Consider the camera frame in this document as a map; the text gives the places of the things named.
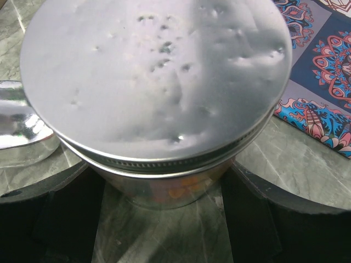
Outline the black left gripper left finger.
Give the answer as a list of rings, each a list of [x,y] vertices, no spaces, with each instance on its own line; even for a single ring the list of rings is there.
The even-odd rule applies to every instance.
[[[91,262],[103,193],[81,162],[1,195],[1,262]]]

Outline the silver metal scoop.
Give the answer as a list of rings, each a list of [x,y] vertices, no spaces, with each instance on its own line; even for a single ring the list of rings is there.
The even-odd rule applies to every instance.
[[[29,104],[21,82],[1,81],[1,168],[35,164],[59,145]]]

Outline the clear glass jar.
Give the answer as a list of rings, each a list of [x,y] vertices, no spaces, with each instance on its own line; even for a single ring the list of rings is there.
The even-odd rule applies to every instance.
[[[234,158],[207,171],[164,179],[138,179],[94,167],[110,185],[130,201],[150,209],[173,209],[188,205],[208,191],[230,168]]]

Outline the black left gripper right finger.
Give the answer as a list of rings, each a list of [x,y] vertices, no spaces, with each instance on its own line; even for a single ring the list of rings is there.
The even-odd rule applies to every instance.
[[[220,186],[234,262],[350,262],[350,210],[294,195],[238,163]]]

